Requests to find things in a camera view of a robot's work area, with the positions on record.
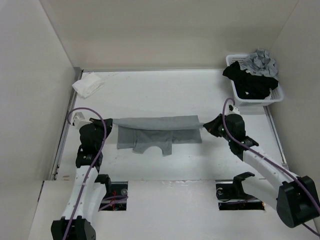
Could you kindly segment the crumpled grey tank top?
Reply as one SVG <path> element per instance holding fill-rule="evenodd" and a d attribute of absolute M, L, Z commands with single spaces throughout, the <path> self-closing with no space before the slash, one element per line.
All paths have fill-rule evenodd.
<path fill-rule="evenodd" d="M 240 69 L 253 76 L 276 78 L 278 74 L 277 62 L 270 57 L 270 52 L 258 48 L 254 53 L 245 57 L 240 63 Z"/>

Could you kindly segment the folded white tank top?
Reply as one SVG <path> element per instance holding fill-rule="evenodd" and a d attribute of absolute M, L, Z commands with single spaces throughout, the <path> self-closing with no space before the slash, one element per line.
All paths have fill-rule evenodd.
<path fill-rule="evenodd" d="M 83 99 L 92 96 L 105 85 L 105 81 L 95 73 L 90 73 L 72 84 L 72 88 Z"/>

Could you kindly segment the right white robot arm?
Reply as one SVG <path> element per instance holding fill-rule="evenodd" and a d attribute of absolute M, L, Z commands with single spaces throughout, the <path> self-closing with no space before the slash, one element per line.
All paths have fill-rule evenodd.
<path fill-rule="evenodd" d="M 320 201 L 314 181 L 283 168 L 269 159 L 259 144 L 247 136 L 245 122 L 239 114 L 219 114 L 203 127 L 213 136 L 224 138 L 231 152 L 261 174 L 268 184 L 253 184 L 254 177 L 245 172 L 234 177 L 232 192 L 238 198 L 251 195 L 276 210 L 281 221 L 295 228 L 320 215 Z"/>

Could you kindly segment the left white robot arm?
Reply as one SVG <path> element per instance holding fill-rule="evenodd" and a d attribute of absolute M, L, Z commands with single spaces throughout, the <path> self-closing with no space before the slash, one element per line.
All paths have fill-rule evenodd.
<path fill-rule="evenodd" d="M 95 240 L 93 218 L 102 200 L 112 195 L 109 175 L 100 174 L 103 161 L 101 147 L 112 131 L 111 118 L 91 118 L 79 128 L 80 146 L 75 160 L 76 172 L 72 192 L 59 220 L 51 224 L 54 240 Z"/>

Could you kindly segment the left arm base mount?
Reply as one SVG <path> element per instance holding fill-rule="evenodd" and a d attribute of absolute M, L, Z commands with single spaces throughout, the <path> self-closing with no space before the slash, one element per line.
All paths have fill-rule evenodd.
<path fill-rule="evenodd" d="M 129 183 L 127 181 L 113 182 L 110 192 L 107 192 L 103 197 L 99 210 L 109 212 L 126 211 L 128 186 Z"/>

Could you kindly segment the black tank top in basket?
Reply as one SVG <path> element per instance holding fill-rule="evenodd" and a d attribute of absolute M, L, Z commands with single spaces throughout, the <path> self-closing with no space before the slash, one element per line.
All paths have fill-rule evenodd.
<path fill-rule="evenodd" d="M 240 99 L 263 100 L 279 85 L 275 78 L 251 75 L 241 70 L 238 61 L 227 66 L 222 75 L 233 81 Z"/>

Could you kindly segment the white plastic laundry basket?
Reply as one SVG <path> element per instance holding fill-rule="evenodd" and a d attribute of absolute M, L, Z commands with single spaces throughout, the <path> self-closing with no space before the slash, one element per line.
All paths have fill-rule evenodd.
<path fill-rule="evenodd" d="M 284 92 L 275 77 L 259 73 L 252 75 L 246 61 L 253 54 L 229 54 L 222 75 L 229 79 L 233 98 L 238 107 L 266 107 L 284 99 Z"/>

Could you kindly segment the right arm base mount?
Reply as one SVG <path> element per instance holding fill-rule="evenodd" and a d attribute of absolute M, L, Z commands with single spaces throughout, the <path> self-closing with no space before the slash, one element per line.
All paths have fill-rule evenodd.
<path fill-rule="evenodd" d="M 216 198 L 220 211 L 264 211 L 265 205 L 258 198 L 247 194 L 243 189 L 243 181 L 253 178 L 251 172 L 236 175 L 232 180 L 217 180 Z"/>

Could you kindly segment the grey tank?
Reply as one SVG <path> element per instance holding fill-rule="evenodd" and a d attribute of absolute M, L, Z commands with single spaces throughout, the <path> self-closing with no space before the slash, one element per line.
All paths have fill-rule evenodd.
<path fill-rule="evenodd" d="M 114 118 L 113 124 L 118 126 L 117 148 L 137 154 L 157 147 L 169 156 L 174 144 L 202 143 L 203 123 L 197 115 Z"/>
<path fill-rule="evenodd" d="M 270 57 L 270 52 L 258 48 L 254 53 L 245 57 L 240 63 L 240 69 L 253 76 L 276 78 L 278 74 L 277 62 Z"/>

